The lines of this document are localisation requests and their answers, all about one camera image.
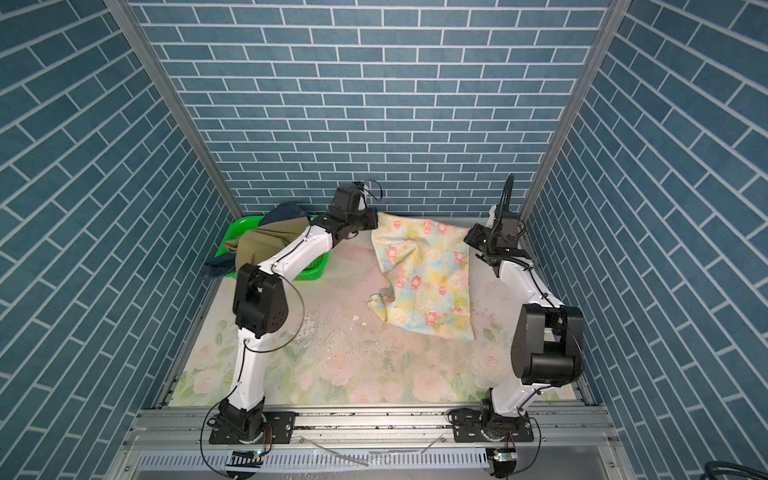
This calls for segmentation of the dark navy skirt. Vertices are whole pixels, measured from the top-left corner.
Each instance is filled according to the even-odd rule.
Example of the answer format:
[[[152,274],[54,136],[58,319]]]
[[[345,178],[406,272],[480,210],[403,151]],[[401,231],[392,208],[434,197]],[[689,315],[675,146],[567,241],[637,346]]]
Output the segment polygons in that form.
[[[306,218],[310,220],[310,216],[297,204],[282,203],[277,207],[269,211],[263,216],[262,222],[259,226],[265,226],[273,222],[279,222],[283,220],[291,220],[296,218]],[[202,267],[201,276],[204,279],[215,279],[228,275],[234,275],[235,271],[235,253],[232,247],[229,247],[225,242],[227,253],[219,257],[213,257],[207,260]]]

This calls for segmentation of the black mounting plate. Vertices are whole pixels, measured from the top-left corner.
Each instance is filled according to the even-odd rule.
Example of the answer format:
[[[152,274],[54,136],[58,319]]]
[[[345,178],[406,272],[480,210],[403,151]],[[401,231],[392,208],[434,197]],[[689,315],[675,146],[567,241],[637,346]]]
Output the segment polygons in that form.
[[[532,442],[534,434],[525,417],[504,417],[488,411],[457,408],[447,412],[457,443]]]
[[[289,411],[263,412],[262,424],[254,440],[248,440],[244,434],[237,433],[233,427],[226,426],[223,420],[209,418],[206,426],[211,428],[209,443],[214,445],[289,444],[293,435],[296,414]]]

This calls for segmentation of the floral pastel skirt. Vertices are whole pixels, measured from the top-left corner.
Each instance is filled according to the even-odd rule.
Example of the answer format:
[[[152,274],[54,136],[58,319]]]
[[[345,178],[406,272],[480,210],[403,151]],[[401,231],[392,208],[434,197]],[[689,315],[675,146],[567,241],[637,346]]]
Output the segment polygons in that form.
[[[403,330],[472,341],[468,232],[435,220],[380,213],[371,241],[388,285],[370,297],[370,310]]]

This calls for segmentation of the aluminium corner post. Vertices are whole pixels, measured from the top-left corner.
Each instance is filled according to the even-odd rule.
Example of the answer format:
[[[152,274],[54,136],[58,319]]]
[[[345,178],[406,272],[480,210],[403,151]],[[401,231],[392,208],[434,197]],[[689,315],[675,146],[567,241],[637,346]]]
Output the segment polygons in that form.
[[[181,96],[163,67],[129,2],[124,0],[105,0],[104,4],[135,52],[139,62],[175,119],[184,138],[192,147],[230,213],[235,219],[242,218],[244,214],[238,201],[227,185],[212,153],[191,118]]]
[[[609,4],[609,8],[595,37],[595,42],[585,58],[583,68],[574,84],[573,91],[558,121],[557,128],[552,135],[549,146],[542,157],[542,161],[525,196],[520,216],[526,224],[529,223],[529,218],[532,215],[535,204],[557,163],[558,155],[630,5],[630,0],[614,0]]]

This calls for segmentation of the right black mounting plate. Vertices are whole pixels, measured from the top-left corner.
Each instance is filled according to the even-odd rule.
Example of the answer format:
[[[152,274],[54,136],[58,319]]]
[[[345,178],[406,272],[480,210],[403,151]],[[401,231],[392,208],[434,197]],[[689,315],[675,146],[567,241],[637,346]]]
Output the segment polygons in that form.
[[[457,408],[447,412],[457,443],[532,442],[534,434],[525,417],[504,417],[488,411]]]

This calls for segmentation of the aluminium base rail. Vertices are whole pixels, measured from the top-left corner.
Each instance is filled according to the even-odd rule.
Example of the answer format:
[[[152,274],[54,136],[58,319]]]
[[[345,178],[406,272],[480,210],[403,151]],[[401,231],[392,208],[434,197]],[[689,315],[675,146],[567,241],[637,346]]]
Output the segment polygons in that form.
[[[289,411],[296,414],[289,444],[213,445],[211,429],[204,427],[202,408],[167,408],[142,410],[134,422],[124,446],[131,450],[180,450],[213,452],[271,447],[272,451],[321,446],[341,448],[421,449],[455,445],[510,447],[607,447],[619,443],[607,411],[603,407],[573,402],[545,403],[528,411],[534,440],[532,442],[457,443],[447,420],[447,412],[458,404],[425,406],[362,407],[268,407],[266,412]]]

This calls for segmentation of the olive khaki skirt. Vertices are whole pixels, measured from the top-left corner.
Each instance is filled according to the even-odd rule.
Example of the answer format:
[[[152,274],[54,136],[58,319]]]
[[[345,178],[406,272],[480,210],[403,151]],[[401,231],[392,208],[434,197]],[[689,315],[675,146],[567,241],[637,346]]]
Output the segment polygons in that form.
[[[309,220],[302,217],[273,222],[246,231],[239,238],[227,243],[235,253],[235,271],[246,264],[258,265],[281,252],[296,240],[309,226]]]

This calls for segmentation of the green plastic basket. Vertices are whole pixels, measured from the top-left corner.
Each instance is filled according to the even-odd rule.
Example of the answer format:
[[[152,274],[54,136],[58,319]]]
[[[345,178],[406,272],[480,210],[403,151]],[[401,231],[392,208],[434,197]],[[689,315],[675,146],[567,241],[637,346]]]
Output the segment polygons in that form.
[[[263,216],[249,216],[232,223],[224,234],[222,242],[216,252],[216,257],[227,253],[225,242],[240,238],[245,232],[255,229],[262,222]],[[295,277],[295,281],[314,281],[322,277],[328,263],[329,253],[326,252],[315,259],[307,268]]]

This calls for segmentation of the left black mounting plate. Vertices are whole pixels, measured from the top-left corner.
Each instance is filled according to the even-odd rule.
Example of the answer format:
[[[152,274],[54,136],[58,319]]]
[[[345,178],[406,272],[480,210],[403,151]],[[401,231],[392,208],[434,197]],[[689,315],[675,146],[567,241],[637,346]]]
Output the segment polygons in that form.
[[[248,440],[244,434],[237,433],[233,427],[226,426],[223,420],[209,418],[206,426],[211,428],[209,443],[214,445],[289,444],[293,435],[296,414],[289,411],[263,412],[262,424],[254,440]]]

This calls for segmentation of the left aluminium corner post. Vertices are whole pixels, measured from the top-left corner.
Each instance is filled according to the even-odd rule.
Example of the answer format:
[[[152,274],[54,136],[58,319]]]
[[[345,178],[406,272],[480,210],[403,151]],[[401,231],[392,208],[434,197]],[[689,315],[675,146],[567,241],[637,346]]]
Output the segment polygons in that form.
[[[191,118],[181,96],[163,67],[129,2],[124,0],[105,0],[104,4],[135,52],[139,62],[175,119],[184,138],[192,147],[230,213],[235,219],[242,218],[244,214],[238,201],[227,185],[212,153]]]

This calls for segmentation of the right aluminium corner post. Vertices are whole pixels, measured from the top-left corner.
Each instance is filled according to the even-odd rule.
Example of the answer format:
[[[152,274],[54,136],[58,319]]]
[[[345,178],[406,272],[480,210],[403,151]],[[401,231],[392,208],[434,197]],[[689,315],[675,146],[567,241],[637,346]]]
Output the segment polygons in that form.
[[[525,196],[520,216],[526,224],[529,223],[529,218],[532,215],[535,204],[557,163],[558,155],[630,5],[630,0],[614,0],[609,4],[609,8],[595,37],[595,42],[585,58],[583,68],[574,84],[573,91],[558,121],[557,128],[552,135],[549,146],[542,157],[542,161]]]

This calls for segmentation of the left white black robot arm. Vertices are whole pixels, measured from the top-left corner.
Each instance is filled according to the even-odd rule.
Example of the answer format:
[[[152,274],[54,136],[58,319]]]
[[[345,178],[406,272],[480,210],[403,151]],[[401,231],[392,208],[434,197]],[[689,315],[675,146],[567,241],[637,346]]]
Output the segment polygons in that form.
[[[289,221],[267,226],[272,233],[289,234]],[[311,220],[297,220],[301,228],[290,242],[263,260],[248,260],[236,268],[232,312],[238,328],[237,360],[230,391],[204,420],[211,429],[209,442],[254,444],[273,442],[264,414],[265,376],[269,355],[291,341],[276,343],[277,333],[289,318],[286,289],[313,261],[341,241],[378,226],[377,210],[363,196],[343,192],[329,210]]]

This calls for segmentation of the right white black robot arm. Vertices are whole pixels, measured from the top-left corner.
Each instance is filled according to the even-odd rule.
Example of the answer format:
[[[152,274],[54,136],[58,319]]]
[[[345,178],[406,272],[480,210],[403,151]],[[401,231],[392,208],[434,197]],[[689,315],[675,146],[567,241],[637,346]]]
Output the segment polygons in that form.
[[[531,440],[528,407],[583,373],[583,314],[546,286],[530,255],[518,247],[518,225],[517,214],[496,206],[488,222],[473,226],[464,238],[520,304],[513,316],[512,373],[488,390],[479,414],[480,431],[491,441]]]

